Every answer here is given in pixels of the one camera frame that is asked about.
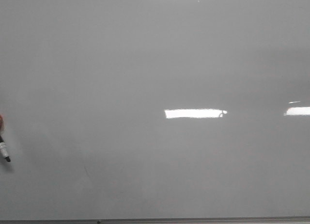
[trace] whiteboard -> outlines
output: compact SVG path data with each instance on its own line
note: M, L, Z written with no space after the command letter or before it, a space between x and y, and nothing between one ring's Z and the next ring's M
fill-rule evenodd
M309 215L309 12L0 0L0 219Z

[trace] white surface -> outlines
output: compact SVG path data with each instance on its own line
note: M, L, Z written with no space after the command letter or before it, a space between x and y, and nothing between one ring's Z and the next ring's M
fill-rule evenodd
M309 14L0 0L0 219L310 215L310 119L283 116L309 97ZM164 113L213 108L228 113Z

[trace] marker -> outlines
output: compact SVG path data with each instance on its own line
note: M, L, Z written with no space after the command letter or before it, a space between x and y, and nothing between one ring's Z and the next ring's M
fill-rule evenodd
M6 144L1 136L0 136L0 153L6 159L7 162L11 161L9 154L6 150Z

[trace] glossy whiteboard surface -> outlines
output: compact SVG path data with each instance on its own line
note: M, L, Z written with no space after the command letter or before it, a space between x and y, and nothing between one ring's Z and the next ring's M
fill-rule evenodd
M310 215L309 16L309 0L0 0L0 219Z

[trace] faint mark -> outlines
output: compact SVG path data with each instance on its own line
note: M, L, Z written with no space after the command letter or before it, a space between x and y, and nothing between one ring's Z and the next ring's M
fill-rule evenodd
M91 177L90 177L89 174L88 174L88 171L87 171L87 169L86 169L85 164L84 164L84 169L85 169L85 172L86 172L86 175L87 175L88 179L91 181Z

